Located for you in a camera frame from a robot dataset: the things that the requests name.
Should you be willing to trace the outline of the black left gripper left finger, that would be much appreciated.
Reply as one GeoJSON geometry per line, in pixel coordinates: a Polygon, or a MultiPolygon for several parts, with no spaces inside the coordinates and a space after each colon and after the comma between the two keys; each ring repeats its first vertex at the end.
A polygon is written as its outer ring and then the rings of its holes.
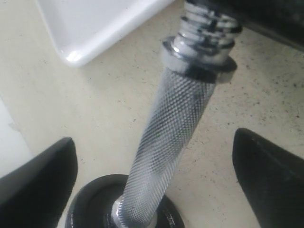
{"type": "Polygon", "coordinates": [[[65,137],[0,180],[2,228],[55,228],[78,173],[76,147],[65,137]]]}

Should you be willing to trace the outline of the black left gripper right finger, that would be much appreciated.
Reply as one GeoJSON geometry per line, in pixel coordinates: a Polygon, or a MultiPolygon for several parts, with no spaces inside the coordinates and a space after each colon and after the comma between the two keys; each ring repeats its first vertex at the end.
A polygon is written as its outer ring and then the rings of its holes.
{"type": "Polygon", "coordinates": [[[257,133],[235,132],[232,163],[260,227],[304,226],[304,160],[257,133]]]}

